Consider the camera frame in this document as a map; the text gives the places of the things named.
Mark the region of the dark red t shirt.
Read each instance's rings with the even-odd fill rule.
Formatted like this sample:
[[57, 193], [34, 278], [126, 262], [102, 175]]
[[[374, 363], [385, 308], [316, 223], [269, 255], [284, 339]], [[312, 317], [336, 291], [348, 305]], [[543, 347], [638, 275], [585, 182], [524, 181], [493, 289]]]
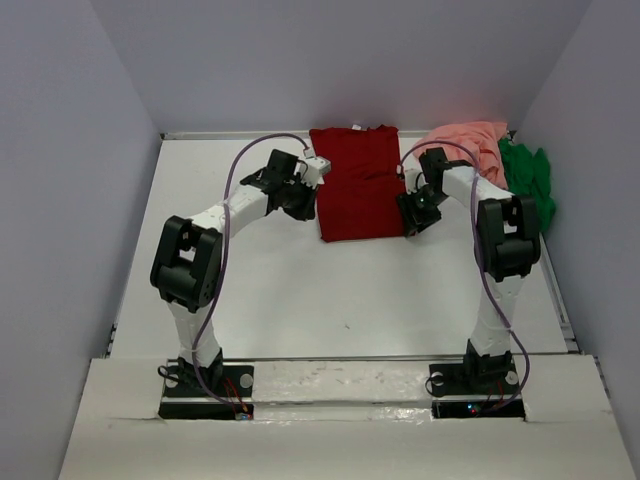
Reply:
[[396, 197], [405, 186], [396, 173], [398, 129], [333, 127], [309, 134], [315, 153], [331, 163], [317, 194], [321, 239], [333, 243], [401, 237]]

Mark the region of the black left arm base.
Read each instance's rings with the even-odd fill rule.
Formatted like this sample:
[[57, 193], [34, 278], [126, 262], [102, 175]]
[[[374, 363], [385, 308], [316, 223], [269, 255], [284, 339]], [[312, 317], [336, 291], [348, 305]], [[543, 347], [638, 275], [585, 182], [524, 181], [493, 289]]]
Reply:
[[254, 417], [254, 366], [225, 362], [216, 373], [204, 370], [200, 377], [182, 358], [157, 368], [162, 379], [158, 415], [165, 420], [249, 421]]

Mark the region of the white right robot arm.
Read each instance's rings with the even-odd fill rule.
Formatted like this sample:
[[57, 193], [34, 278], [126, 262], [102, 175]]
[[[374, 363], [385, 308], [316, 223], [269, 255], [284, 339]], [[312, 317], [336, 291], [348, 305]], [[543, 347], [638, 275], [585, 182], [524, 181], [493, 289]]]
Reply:
[[455, 199], [470, 214], [474, 260], [481, 280], [476, 324], [457, 363], [435, 364], [426, 381], [435, 397], [480, 395], [500, 386], [516, 392], [518, 379], [512, 349], [520, 347], [512, 316], [525, 278], [541, 256], [536, 201], [494, 185], [479, 172], [469, 148], [463, 160], [450, 160], [447, 140], [419, 143], [417, 169], [400, 165], [405, 190], [396, 198], [403, 233], [410, 237], [437, 223], [440, 206]]

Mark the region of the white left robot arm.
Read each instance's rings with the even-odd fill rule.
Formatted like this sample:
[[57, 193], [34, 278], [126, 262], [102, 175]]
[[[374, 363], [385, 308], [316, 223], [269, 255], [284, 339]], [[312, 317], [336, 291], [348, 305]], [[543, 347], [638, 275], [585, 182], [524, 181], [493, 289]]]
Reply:
[[315, 202], [328, 160], [307, 151], [303, 159], [274, 149], [267, 164], [230, 184], [223, 200], [188, 218], [164, 223], [150, 272], [173, 315], [180, 353], [165, 378], [201, 395], [215, 392], [223, 376], [223, 351], [212, 316], [229, 261], [230, 240], [251, 223], [281, 210], [298, 221], [315, 218]]

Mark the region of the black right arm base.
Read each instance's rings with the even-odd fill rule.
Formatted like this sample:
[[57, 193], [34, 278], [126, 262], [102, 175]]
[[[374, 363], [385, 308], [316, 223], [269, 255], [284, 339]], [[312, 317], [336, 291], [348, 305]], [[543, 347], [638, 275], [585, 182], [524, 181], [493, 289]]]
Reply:
[[473, 377], [462, 363], [429, 366], [425, 390], [436, 420], [525, 418], [515, 364], [499, 373]]

